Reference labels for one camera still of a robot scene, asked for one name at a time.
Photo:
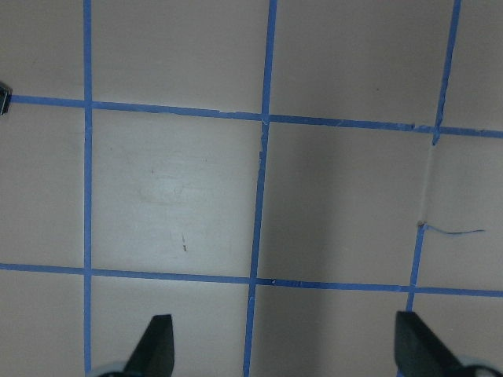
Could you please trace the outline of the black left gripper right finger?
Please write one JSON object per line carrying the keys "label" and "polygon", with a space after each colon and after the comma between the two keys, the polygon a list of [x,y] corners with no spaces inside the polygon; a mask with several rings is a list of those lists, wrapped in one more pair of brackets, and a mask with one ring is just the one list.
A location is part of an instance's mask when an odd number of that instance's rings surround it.
{"label": "black left gripper right finger", "polygon": [[464,375],[463,364],[415,312],[395,314],[394,358],[406,377]]}

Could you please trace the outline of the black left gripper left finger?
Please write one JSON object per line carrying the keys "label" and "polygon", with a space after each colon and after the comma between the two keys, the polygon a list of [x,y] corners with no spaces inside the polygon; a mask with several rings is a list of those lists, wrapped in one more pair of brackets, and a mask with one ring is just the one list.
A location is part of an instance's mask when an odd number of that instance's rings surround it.
{"label": "black left gripper left finger", "polygon": [[122,373],[125,376],[172,375],[174,332],[172,315],[155,315],[136,345]]}

